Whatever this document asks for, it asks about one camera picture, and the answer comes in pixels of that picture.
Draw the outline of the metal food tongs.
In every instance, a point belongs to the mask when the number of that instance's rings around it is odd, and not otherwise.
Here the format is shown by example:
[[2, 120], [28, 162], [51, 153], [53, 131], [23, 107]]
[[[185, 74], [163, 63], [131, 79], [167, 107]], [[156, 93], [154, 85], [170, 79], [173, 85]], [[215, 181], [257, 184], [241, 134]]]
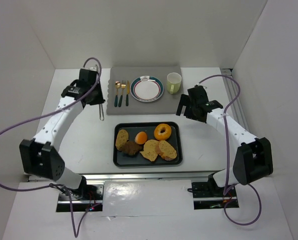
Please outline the metal food tongs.
[[99, 119], [103, 122], [105, 120], [103, 104], [99, 104], [98, 109], [99, 109]]

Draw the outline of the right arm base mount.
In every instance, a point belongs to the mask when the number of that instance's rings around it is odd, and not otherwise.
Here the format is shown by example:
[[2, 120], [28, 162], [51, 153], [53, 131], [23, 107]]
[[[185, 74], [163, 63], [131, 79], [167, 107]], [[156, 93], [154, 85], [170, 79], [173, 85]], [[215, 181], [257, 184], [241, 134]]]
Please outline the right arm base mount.
[[239, 208], [236, 189], [233, 187], [226, 196], [223, 196], [224, 188], [211, 189], [207, 182], [192, 182], [187, 189], [193, 196], [195, 210]]

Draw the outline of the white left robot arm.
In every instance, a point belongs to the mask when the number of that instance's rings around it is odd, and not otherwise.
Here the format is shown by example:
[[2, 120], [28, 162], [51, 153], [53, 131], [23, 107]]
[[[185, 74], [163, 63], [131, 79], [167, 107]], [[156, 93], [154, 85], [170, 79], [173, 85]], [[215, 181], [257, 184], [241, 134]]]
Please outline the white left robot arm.
[[65, 134], [85, 106], [98, 105], [99, 118], [104, 120], [104, 102], [99, 67], [81, 68], [78, 79], [61, 93], [56, 114], [31, 140], [21, 141], [19, 151], [24, 172], [62, 185], [60, 190], [64, 194], [72, 194], [77, 199], [96, 191], [84, 176], [65, 166], [58, 151]]

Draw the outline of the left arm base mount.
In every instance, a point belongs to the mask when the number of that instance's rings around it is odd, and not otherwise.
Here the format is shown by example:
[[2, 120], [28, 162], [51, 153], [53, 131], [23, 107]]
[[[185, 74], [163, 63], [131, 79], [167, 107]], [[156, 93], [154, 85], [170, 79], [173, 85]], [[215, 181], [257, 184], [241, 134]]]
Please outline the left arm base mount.
[[70, 199], [72, 201], [72, 211], [82, 213], [103, 211], [103, 185], [88, 185], [83, 195], [74, 194], [73, 191], [66, 190], [65, 187], [57, 187], [59, 190], [56, 212], [69, 213], [71, 211]]

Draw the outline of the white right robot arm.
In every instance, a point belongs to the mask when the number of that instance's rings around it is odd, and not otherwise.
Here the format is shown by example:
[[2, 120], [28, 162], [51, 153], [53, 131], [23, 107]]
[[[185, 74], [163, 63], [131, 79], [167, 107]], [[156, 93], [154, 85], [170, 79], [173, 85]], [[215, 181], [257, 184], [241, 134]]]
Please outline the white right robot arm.
[[274, 171], [270, 141], [244, 129], [229, 116], [217, 101], [210, 101], [203, 86], [195, 86], [182, 94], [176, 111], [191, 120], [206, 123], [225, 136], [226, 147], [235, 151], [233, 166], [208, 176], [212, 189], [247, 185], [271, 175]]

